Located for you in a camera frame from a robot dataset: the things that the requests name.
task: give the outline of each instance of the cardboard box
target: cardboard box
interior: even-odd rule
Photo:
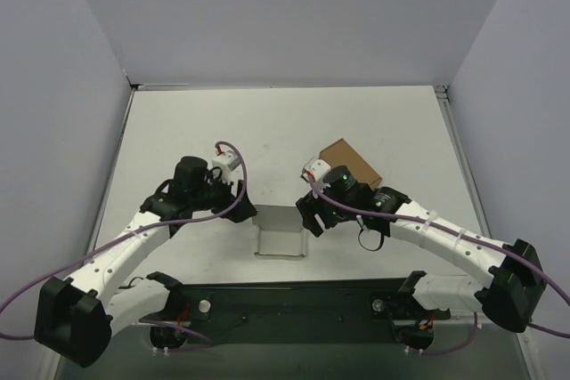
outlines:
[[[344,138],[333,142],[321,150],[319,159],[331,167],[346,165],[354,178],[359,182],[367,182],[371,189],[376,189],[382,182],[382,177],[374,168],[368,165],[362,156],[348,144]]]

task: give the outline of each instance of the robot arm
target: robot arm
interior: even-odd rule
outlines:
[[[240,160],[220,152],[211,169],[201,158],[184,157],[174,178],[163,182],[116,238],[118,243],[66,279],[48,279],[40,290],[34,338],[82,367],[95,362],[110,338],[149,313],[164,308],[170,290],[179,283],[153,273],[136,287],[116,295],[118,287],[157,247],[190,222],[193,213],[210,210],[232,222],[257,211],[247,192],[238,203],[232,194],[232,171]],[[238,194],[244,183],[238,182]],[[223,211],[235,207],[223,214]],[[165,222],[159,227],[151,224]]]
[[[304,227],[315,236],[340,222],[405,240],[465,271],[467,276],[414,275],[413,298],[426,310],[482,311],[494,323],[523,332],[546,287],[530,269],[477,242],[507,247],[541,269],[534,248],[518,240],[514,246],[491,240],[447,222],[401,192],[382,187],[372,190],[359,183],[346,166],[330,168],[312,159],[301,175],[313,191],[297,202]],[[463,239],[475,237],[476,242]]]

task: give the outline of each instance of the white wall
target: white wall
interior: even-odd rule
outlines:
[[[496,0],[87,0],[135,83],[449,84]]]
[[[570,3],[498,0],[451,85],[451,105],[492,234],[522,238],[570,291]],[[535,321],[570,332],[551,289]],[[550,379],[570,342],[535,333]]]
[[[0,0],[0,300],[78,257],[129,86],[85,0]],[[37,288],[0,316],[33,332]],[[43,348],[0,340],[0,378],[35,378]]]

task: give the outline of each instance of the black joint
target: black joint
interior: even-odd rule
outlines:
[[[412,349],[426,350],[434,342],[433,328],[401,327],[397,328],[395,332],[399,341]]]
[[[238,181],[238,193],[243,187]],[[150,212],[162,222],[169,220],[189,220],[194,213],[210,210],[218,214],[230,206],[236,197],[232,194],[232,184],[216,178],[208,170],[208,162],[201,158],[186,156],[178,162],[172,180],[166,180],[141,205],[141,212]],[[243,222],[257,215],[257,210],[249,201],[247,192],[236,206],[223,218],[232,222]],[[170,225],[170,237],[182,225]]]
[[[34,339],[80,367],[89,367],[107,348],[110,320],[100,300],[67,280],[48,279],[39,292]]]
[[[158,283],[164,285],[164,288],[166,288],[168,291],[172,291],[173,289],[182,285],[182,282],[180,282],[178,279],[174,279],[173,277],[168,276],[161,271],[155,271],[147,275],[146,279],[156,280]]]
[[[426,276],[424,271],[413,271],[398,290],[398,294],[413,295],[416,285],[424,276]]]
[[[515,245],[503,247],[542,269],[532,245],[518,239]],[[493,282],[488,289],[475,293],[476,299],[482,304],[483,313],[508,331],[524,332],[546,283],[531,269],[508,256],[500,267],[493,266],[489,272],[494,276]]]

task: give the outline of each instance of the purple cable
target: purple cable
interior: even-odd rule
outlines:
[[[569,333],[563,333],[563,332],[557,331],[555,329],[543,327],[542,325],[536,325],[536,324],[533,324],[532,322],[530,324],[528,324],[528,326],[530,328],[538,329],[539,331],[542,331],[543,333],[546,333],[546,334],[550,334],[552,336],[562,337],[562,338],[570,338]]]
[[[186,328],[186,327],[182,327],[180,325],[171,324],[169,322],[163,322],[161,320],[152,320],[152,319],[141,319],[141,322],[144,324],[157,325],[159,327],[169,327],[172,329],[177,329],[178,331],[182,331],[183,333],[186,333],[189,336],[198,337],[198,338],[201,338],[202,340],[205,340],[206,342],[208,342],[208,344],[203,344],[203,345],[184,346],[184,347],[180,347],[178,349],[168,349],[169,352],[198,351],[200,349],[209,349],[210,347],[212,347],[214,345],[214,342],[208,336],[204,336],[203,334],[201,334],[197,331],[194,331],[194,330]]]
[[[135,231],[130,231],[127,234],[125,234],[119,238],[113,239],[111,242],[108,242],[107,244],[102,245],[101,247],[95,249],[91,253],[84,255],[80,259],[76,260],[75,262],[67,264],[67,265],[60,267],[58,269],[55,269],[54,271],[49,271],[45,275],[42,275],[39,278],[31,280],[28,284],[24,285],[22,288],[20,288],[14,294],[12,294],[8,298],[6,298],[6,300],[4,302],[2,302],[2,304],[0,304],[0,315],[6,309],[6,307],[8,307],[10,305],[10,303],[12,303],[16,298],[18,298],[20,295],[22,295],[23,293],[28,291],[34,285],[37,285],[40,282],[43,282],[44,280],[49,279],[52,276],[57,275],[58,273],[62,273],[63,271],[68,271],[69,269],[77,267],[79,264],[86,262],[87,260],[93,258],[94,256],[96,256],[96,255],[98,255],[104,251],[107,251],[109,248],[114,247],[115,245],[118,245],[121,242],[124,242],[125,240],[133,237],[135,234],[142,233],[144,231],[147,231],[150,229],[155,229],[157,227],[162,227],[162,226],[182,225],[182,224],[188,224],[191,222],[192,223],[194,223],[194,222],[207,222],[209,220],[214,220],[215,218],[219,218],[222,215],[226,215],[227,213],[232,211],[240,203],[240,201],[243,199],[243,196],[246,193],[246,188],[248,187],[248,171],[246,169],[246,164],[243,161],[243,156],[241,155],[240,151],[233,144],[230,144],[227,141],[218,141],[216,143],[216,147],[218,147],[220,145],[227,146],[235,152],[236,156],[240,160],[241,169],[243,170],[243,186],[241,187],[240,194],[238,194],[238,196],[232,202],[231,205],[229,205],[223,211],[220,211],[217,214],[209,215],[207,217],[191,218],[191,219],[184,219],[184,220],[169,220],[167,222],[154,222],[152,224],[147,224],[146,226],[142,226]],[[0,332],[0,339],[4,339],[4,340],[21,341],[21,340],[32,340],[33,338],[34,338],[33,335],[31,335],[31,336],[13,336],[11,334],[5,334],[5,333]]]
[[[419,223],[424,223],[425,220],[421,219],[419,217],[412,217],[411,215],[398,215],[398,214],[385,214],[385,213],[376,213],[374,211],[364,211],[362,209],[356,209],[356,208],[352,208],[351,206],[346,206],[341,204],[340,202],[337,202],[335,199],[333,198],[329,198],[327,195],[325,195],[324,193],[322,193],[316,186],[316,184],[314,183],[314,181],[309,180],[309,184],[311,185],[311,189],[313,189],[314,194],[316,194],[319,198],[321,198],[322,200],[324,200],[325,202],[328,202],[330,204],[332,204],[333,206],[336,206],[337,208],[343,209],[345,211],[348,211],[349,213],[353,213],[353,214],[357,214],[357,215],[366,215],[366,216],[370,216],[370,217],[379,217],[379,218],[387,218],[388,220],[405,220],[405,221],[409,221],[409,222],[419,222]],[[442,224],[439,224],[437,222],[432,222],[429,224],[430,227],[433,227],[435,229],[444,231],[445,233],[449,233],[450,235],[453,236],[459,236],[459,234],[453,230],[450,229],[449,227],[443,226]],[[562,289],[562,287],[557,284],[554,279],[552,279],[550,276],[548,276],[546,273],[544,273],[542,270],[540,270],[538,267],[536,267],[534,264],[528,262],[527,260],[525,260],[523,257],[521,257],[520,255],[517,255],[515,253],[512,253],[511,251],[509,251],[508,249],[502,248],[502,247],[497,247],[496,245],[490,244],[489,242],[484,242],[483,240],[480,239],[476,239],[476,238],[472,238],[468,235],[462,235],[461,239],[466,240],[467,242],[471,242],[473,244],[477,244],[480,245],[481,247],[487,247],[490,248],[494,251],[498,251],[504,255],[506,255],[507,257],[512,258],[513,260],[521,263],[522,265],[524,265],[526,268],[530,269],[531,271],[533,271],[534,273],[536,273],[539,277],[541,277],[541,279],[543,279],[548,285],[550,285],[552,287],[552,289],[554,289],[558,295],[560,295],[562,297],[562,299],[566,302],[566,304],[568,304],[570,306],[570,295],[568,295],[564,289]],[[558,336],[558,337],[564,337],[564,338],[569,338],[569,334],[567,333],[562,333],[559,331],[554,331],[552,329],[546,328],[546,327],[541,327],[539,325],[534,325],[534,324],[529,324],[529,327],[531,328],[535,328],[535,329],[539,329],[542,332],[548,333],[548,334],[553,334],[554,336]]]
[[[469,346],[471,343],[473,343],[473,341],[475,340],[475,337],[477,337],[478,332],[479,332],[478,318],[477,318],[477,314],[474,312],[473,313],[473,328],[471,328],[471,332],[469,333],[469,337],[467,337],[467,339],[464,342],[456,344],[452,347],[448,347],[447,349],[442,349],[441,351],[425,350],[423,352],[420,352],[418,349],[414,349],[413,347],[409,347],[409,349],[419,353],[422,356],[423,355],[426,355],[426,356],[449,355],[450,353],[460,351],[461,349],[464,349],[467,346]]]

